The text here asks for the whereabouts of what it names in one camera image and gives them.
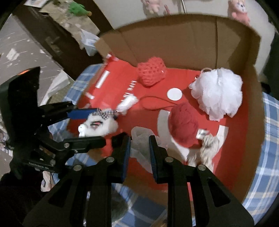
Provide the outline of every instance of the plaid bow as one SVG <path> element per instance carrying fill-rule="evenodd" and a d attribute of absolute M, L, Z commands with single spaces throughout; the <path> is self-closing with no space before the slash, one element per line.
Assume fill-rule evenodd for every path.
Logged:
<path fill-rule="evenodd" d="M 107 120 L 109 118 L 109 115 L 116 115 L 117 111 L 116 110 L 108 110 L 103 112 L 100 108 L 97 108 L 95 112 L 93 112 L 91 115 L 92 116 L 101 116 L 104 120 Z"/>

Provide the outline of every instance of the white wall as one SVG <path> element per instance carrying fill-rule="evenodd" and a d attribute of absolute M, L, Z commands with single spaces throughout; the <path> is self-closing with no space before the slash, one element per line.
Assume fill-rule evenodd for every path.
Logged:
<path fill-rule="evenodd" d="M 94 1 L 115 29 L 153 16 L 145 9 L 141 0 Z M 228 16 L 227 0 L 184 0 L 184 2 L 187 13 Z M 158 13 L 159 16 L 163 15 L 163 5 L 165 4 L 168 6 L 171 14 L 183 13 L 180 0 L 162 0 L 162 7 Z M 246 0 L 246 8 L 251 20 L 251 27 L 262 37 L 257 62 L 255 64 L 257 73 L 261 74 L 270 51 L 270 44 L 274 37 L 275 28 L 268 22 L 267 14 L 255 0 Z"/>

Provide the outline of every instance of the metal rod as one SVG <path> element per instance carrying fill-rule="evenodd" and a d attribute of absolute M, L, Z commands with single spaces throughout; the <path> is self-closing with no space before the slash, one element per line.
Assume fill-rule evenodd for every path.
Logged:
<path fill-rule="evenodd" d="M 181 4 L 182 4 L 182 8 L 183 8 L 184 13 L 187 14 L 184 0 L 181 0 Z"/>

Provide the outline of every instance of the gray floor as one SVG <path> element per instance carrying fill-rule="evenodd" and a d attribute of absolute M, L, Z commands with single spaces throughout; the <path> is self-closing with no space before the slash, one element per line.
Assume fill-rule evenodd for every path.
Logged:
<path fill-rule="evenodd" d="M 7 55 L 12 48 L 19 55 L 15 54 L 9 60 Z M 38 90 L 38 103 L 41 103 L 61 67 L 51 59 L 40 44 L 34 41 L 34 38 L 25 30 L 15 16 L 10 16 L 0 30 L 0 53 L 2 54 L 0 58 L 0 84 L 25 69 L 36 66 L 41 67 L 40 88 Z M 11 159 L 11 156 L 0 151 L 0 178 L 3 174 L 9 172 Z"/>

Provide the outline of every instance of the red loofah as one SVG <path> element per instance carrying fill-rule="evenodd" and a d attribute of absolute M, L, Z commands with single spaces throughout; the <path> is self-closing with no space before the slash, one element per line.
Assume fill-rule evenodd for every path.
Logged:
<path fill-rule="evenodd" d="M 152 86 L 166 77 L 167 68 L 161 58 L 152 57 L 148 62 L 139 63 L 137 73 L 140 82 Z"/>
<path fill-rule="evenodd" d="M 170 134 L 183 147 L 191 147 L 196 141 L 199 125 L 195 113 L 189 103 L 181 103 L 170 112 Z"/>

